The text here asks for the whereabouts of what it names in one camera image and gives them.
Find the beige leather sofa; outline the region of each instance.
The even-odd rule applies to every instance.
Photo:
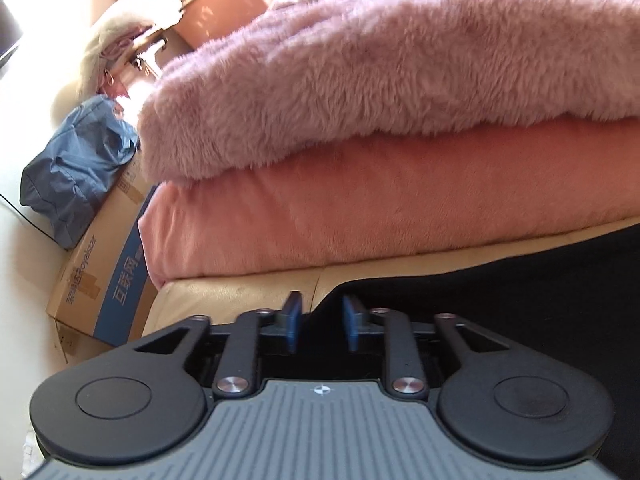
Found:
[[[442,253],[232,278],[179,280],[166,284],[160,290],[151,307],[145,334],[194,314],[206,314],[213,323],[221,324],[232,322],[246,310],[260,307],[279,309],[292,290],[302,293],[304,310],[309,312],[333,288],[351,280],[441,274],[573,244],[637,223],[640,223],[640,217],[562,235]]]

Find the stack of blankets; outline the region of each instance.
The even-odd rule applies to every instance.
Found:
[[[138,123],[157,286],[640,215],[640,0],[275,0]]]

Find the orange blanket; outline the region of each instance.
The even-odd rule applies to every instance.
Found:
[[[640,214],[640,121],[560,118],[323,144],[187,189],[140,219],[154,283],[567,232]]]

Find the blue bag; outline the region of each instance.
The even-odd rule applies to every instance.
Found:
[[[115,104],[97,95],[79,105],[22,172],[20,203],[49,219],[65,249],[79,242],[136,151],[138,134],[116,118]]]

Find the pink fur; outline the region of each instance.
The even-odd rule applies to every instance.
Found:
[[[477,246],[640,215],[639,160],[638,120],[356,137],[162,184],[140,234],[157,286]]]
[[[318,142],[640,115],[640,0],[276,0],[175,60],[140,115],[154,181]]]

